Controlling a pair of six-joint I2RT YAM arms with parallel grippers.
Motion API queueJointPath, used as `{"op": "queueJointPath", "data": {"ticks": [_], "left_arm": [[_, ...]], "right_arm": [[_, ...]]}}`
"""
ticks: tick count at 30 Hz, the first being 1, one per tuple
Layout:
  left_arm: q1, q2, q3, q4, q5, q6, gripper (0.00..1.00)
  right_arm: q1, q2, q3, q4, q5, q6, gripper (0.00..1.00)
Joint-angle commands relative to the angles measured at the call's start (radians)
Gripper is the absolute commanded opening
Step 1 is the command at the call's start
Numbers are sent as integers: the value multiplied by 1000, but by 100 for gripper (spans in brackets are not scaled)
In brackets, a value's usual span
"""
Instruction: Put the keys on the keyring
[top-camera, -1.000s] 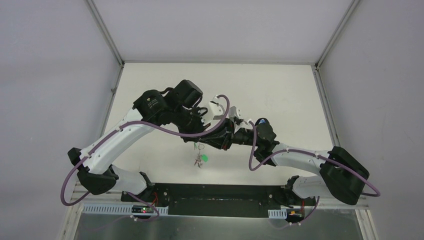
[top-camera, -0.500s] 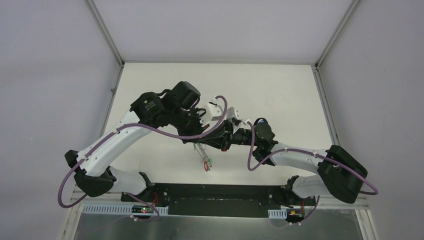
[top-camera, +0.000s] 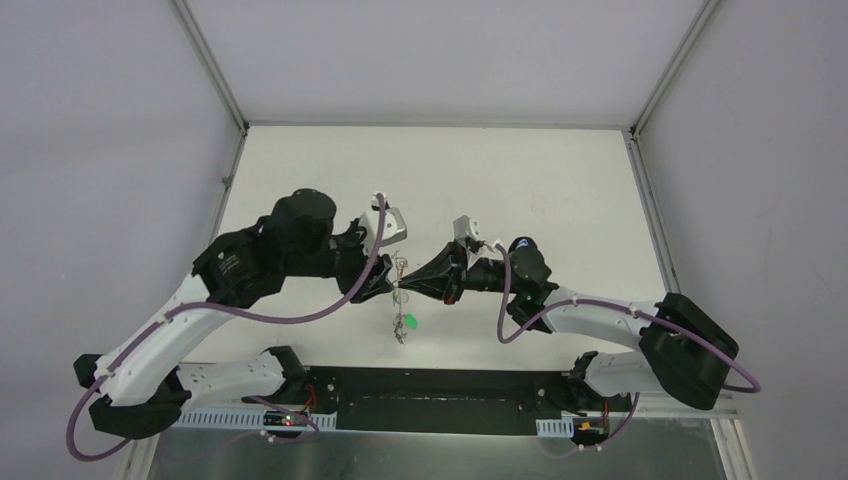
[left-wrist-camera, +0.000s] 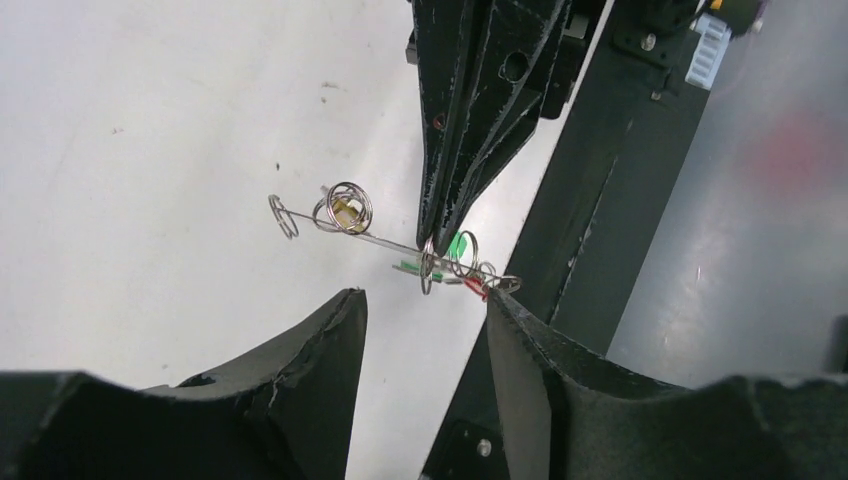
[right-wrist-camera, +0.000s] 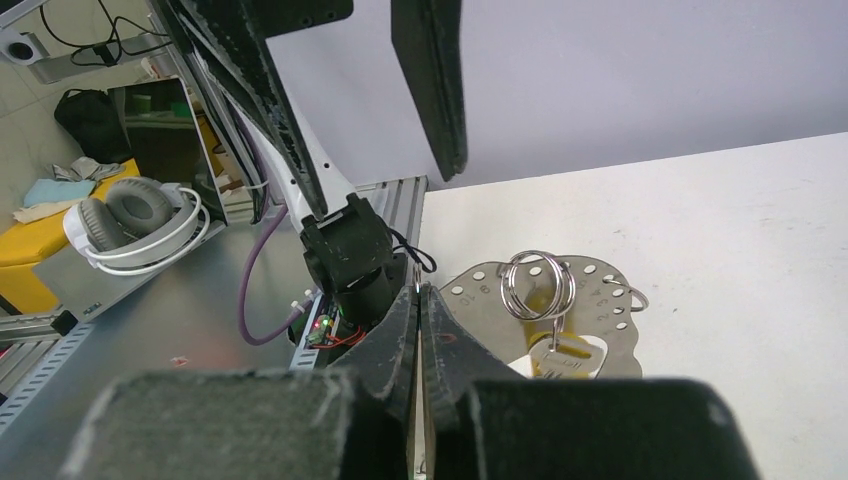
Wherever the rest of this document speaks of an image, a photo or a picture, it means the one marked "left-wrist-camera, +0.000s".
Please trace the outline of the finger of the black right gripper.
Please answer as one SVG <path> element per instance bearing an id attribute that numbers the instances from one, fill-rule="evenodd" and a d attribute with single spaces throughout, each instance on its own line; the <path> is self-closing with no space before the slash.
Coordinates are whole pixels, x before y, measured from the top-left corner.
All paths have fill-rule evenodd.
<path id="1" fill-rule="evenodd" d="M 554 116 L 545 103 L 572 14 L 569 1 L 489 2 L 469 123 L 460 144 L 460 153 L 480 169 L 485 188 L 527 142 L 538 121 Z"/>
<path id="2" fill-rule="evenodd" d="M 489 1 L 413 1 L 409 62 L 417 67 L 423 170 L 416 222 L 420 249 L 446 249 L 486 183 L 460 153 L 469 123 Z"/>

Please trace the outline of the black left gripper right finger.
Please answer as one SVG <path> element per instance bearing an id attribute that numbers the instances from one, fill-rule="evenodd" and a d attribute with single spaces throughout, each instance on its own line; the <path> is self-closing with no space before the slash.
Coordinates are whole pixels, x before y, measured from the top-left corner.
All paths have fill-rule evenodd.
<path id="1" fill-rule="evenodd" d="M 688 389 L 626 369 L 489 295 L 513 479 L 843 479 L 847 378 L 732 375 Z"/>

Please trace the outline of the silver split keyring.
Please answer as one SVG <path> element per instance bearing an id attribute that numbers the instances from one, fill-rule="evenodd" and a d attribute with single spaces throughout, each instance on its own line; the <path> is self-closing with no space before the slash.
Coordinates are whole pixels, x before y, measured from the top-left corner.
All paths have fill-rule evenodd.
<path id="1" fill-rule="evenodd" d="M 420 288 L 423 295 L 431 293 L 433 284 L 433 272 L 437 256 L 435 255 L 433 237 L 425 241 L 424 248 L 419 256 L 419 278 Z"/>

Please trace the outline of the grey perforated key organizer plate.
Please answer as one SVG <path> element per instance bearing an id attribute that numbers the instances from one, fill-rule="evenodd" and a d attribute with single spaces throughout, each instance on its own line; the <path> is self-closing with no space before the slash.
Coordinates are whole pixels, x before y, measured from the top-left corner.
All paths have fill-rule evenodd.
<path id="1" fill-rule="evenodd" d="M 332 203 L 334 200 L 347 200 L 360 204 L 360 209 L 367 215 L 366 229 L 361 233 L 347 232 L 340 228 L 336 222 Z M 407 255 L 410 263 L 419 264 L 419 256 L 422 250 L 406 246 L 391 240 L 383 239 L 368 232 L 372 221 L 374 208 L 367 193 L 352 182 L 341 182 L 331 188 L 322 189 L 322 197 L 316 202 L 312 213 L 309 215 L 292 211 L 284 206 L 276 194 L 268 196 L 269 206 L 273 212 L 276 222 L 287 239 L 291 240 L 299 236 L 299 229 L 295 222 L 297 217 L 307 219 L 319 230 L 329 233 L 341 233 L 349 237 L 357 238 L 368 243 Z M 459 277 L 462 281 L 468 277 L 479 277 L 486 282 L 489 290 L 501 289 L 506 293 L 513 293 L 522 286 L 522 279 L 515 275 L 500 275 L 496 267 L 479 258 L 479 242 L 473 232 L 461 230 L 467 235 L 468 246 L 459 261 L 452 261 L 447 257 L 437 256 L 435 268 L 444 270 L 446 274 Z"/>

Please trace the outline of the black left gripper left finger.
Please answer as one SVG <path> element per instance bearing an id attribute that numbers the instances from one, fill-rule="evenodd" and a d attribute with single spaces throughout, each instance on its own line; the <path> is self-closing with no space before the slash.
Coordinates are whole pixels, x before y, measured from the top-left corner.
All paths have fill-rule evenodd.
<path id="1" fill-rule="evenodd" d="M 183 383 L 1 375 L 5 479 L 342 479 L 367 328 L 344 289 L 284 333 Z"/>

